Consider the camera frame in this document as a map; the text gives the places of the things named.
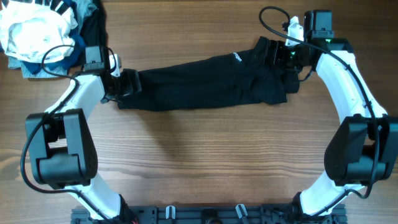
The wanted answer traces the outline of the black t-shirt with logo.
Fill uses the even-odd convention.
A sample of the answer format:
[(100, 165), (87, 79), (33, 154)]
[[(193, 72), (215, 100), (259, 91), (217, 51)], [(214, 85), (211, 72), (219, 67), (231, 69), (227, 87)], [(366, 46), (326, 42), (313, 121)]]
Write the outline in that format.
[(285, 103), (300, 82), (297, 72), (271, 63), (276, 45), (260, 37), (249, 50), (139, 72), (124, 69), (118, 108), (169, 111)]

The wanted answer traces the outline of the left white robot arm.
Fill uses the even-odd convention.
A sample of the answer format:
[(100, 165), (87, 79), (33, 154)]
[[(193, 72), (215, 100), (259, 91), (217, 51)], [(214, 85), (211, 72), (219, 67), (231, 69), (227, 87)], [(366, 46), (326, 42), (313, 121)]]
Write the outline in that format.
[(61, 98), (25, 121), (27, 141), (21, 155), (25, 184), (43, 194), (67, 193), (100, 223), (138, 223), (123, 197), (98, 173), (98, 156), (86, 122), (95, 105), (113, 88), (107, 69), (85, 69), (71, 77)]

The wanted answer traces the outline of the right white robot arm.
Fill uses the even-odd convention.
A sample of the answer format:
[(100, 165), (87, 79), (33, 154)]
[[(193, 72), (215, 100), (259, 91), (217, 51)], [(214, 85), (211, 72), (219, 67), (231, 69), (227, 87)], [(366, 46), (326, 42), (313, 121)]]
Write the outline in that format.
[(279, 210), (293, 222), (329, 217), (350, 195), (370, 196), (373, 185), (391, 175), (397, 157), (397, 118), (375, 100), (363, 80), (346, 39), (315, 38), (293, 47), (281, 41), (266, 44), (264, 60), (296, 70), (311, 66), (326, 85), (340, 126), (326, 148), (325, 170), (307, 189)]

